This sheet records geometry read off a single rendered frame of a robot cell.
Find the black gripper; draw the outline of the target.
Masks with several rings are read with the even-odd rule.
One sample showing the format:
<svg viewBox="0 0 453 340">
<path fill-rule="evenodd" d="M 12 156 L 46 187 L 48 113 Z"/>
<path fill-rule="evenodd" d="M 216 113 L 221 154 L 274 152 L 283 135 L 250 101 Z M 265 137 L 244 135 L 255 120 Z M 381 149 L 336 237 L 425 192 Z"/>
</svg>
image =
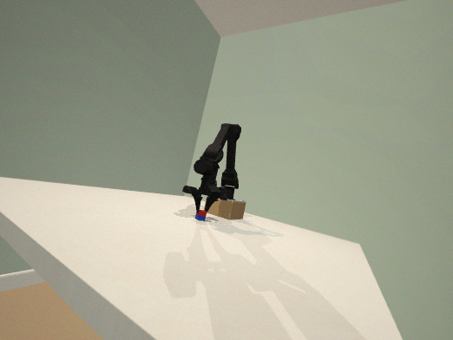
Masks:
<svg viewBox="0 0 453 340">
<path fill-rule="evenodd" d="M 212 177 L 208 177 L 208 176 L 204 176 L 201 178 L 201 185 L 199 187 L 199 189 L 197 189 L 196 187 L 192 187 L 192 186 L 184 186 L 183 187 L 183 190 L 182 192 L 184 193 L 190 193 L 192 194 L 192 196 L 194 196 L 194 201 L 195 201 L 195 206 L 196 206 L 196 212 L 199 213 L 199 210 L 200 210 L 200 202 L 202 200 L 203 197 L 201 197 L 201 195 L 207 195 L 206 193 L 203 193 L 202 192 L 202 189 L 203 189 L 203 186 L 206 184 L 207 181 L 210 181 L 210 184 L 213 184 L 214 182 L 217 183 L 216 179 L 215 178 L 212 178 Z M 223 196 L 220 196 L 219 199 L 223 199 L 223 200 L 227 200 L 227 194 L 224 193 Z M 215 201 L 218 201 L 218 199 L 215 199 L 215 198 L 208 198 L 207 197 L 207 201 L 206 201 L 206 206 L 205 206 L 205 211 L 207 212 L 209 210 L 209 208 L 211 207 L 211 205 L 215 202 Z"/>
</svg>

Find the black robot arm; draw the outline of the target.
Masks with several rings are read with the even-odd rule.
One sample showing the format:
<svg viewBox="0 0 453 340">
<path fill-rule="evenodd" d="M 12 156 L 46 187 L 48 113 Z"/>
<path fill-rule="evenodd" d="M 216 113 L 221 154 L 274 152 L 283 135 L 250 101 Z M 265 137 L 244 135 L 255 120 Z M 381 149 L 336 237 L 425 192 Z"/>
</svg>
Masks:
<svg viewBox="0 0 453 340">
<path fill-rule="evenodd" d="M 221 124 L 220 131 L 214 142 L 207 147 L 200 159 L 194 164 L 194 171 L 196 173 L 216 178 L 218 168 L 220 168 L 218 163 L 224 156 L 222 149 L 227 141 L 226 170 L 222 173 L 221 177 L 221 186 L 223 187 L 217 187 L 216 182 L 210 184 L 210 181 L 207 181 L 203 186 L 202 192 L 206 193 L 208 198 L 218 199 L 226 193 L 228 199 L 234 199 L 234 188 L 239 188 L 237 172 L 234 168 L 236 141 L 239 139 L 240 133 L 241 127 L 239 124 Z"/>
</svg>

